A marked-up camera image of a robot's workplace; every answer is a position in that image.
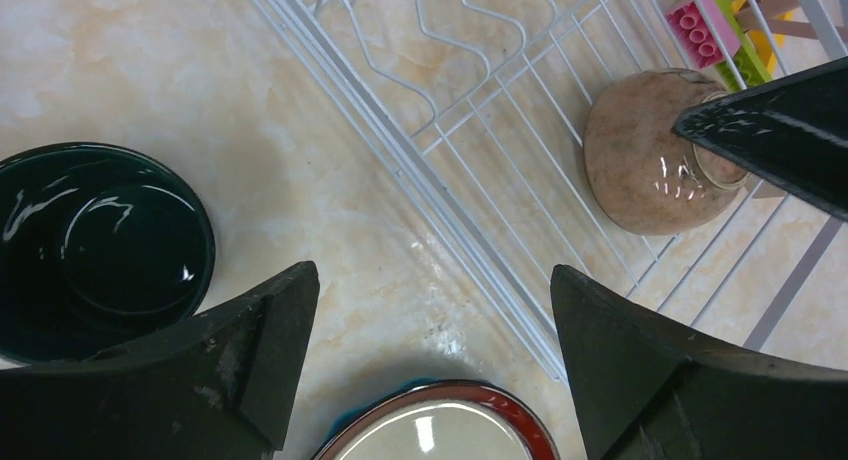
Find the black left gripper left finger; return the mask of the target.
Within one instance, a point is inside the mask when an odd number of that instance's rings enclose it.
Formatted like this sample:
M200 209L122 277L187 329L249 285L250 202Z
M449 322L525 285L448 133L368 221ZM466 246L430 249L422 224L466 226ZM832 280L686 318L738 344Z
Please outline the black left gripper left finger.
M269 459L285 445L319 273L302 261L81 361L1 374L5 459Z

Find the brown speckled ceramic bowl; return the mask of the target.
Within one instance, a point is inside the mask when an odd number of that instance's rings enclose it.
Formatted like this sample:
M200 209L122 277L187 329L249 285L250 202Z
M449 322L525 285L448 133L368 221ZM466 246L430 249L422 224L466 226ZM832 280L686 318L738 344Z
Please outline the brown speckled ceramic bowl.
M727 95L694 70L647 70L594 101L583 139L585 171L603 212L638 235L673 235L724 212L749 172L674 133L686 109Z

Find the red-rimmed cream round plate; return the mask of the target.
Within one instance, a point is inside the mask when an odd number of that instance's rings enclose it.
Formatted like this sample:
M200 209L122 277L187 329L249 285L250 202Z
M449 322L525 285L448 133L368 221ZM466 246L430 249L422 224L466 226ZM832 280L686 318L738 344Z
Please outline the red-rimmed cream round plate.
M511 392L469 379L410 382L337 420L314 459L558 459Z

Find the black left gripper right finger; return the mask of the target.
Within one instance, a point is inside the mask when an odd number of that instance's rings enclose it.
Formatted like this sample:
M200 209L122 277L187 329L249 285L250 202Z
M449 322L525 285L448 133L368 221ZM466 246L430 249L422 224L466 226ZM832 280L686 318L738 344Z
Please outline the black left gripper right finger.
M843 459L847 374L748 350L556 266L551 302L591 459Z

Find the dark green ceramic mug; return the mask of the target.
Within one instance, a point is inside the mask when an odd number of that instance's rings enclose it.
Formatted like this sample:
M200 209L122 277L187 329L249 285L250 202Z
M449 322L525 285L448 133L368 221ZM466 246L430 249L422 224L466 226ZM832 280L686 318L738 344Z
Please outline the dark green ceramic mug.
M70 142L1 163L4 359L84 359L175 324L215 262L201 199L145 154Z

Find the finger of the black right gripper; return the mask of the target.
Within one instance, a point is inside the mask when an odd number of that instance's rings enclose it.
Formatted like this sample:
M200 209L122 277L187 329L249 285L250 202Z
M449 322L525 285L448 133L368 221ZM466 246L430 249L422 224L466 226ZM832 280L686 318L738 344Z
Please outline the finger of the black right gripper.
M686 109L674 132L847 219L847 60Z

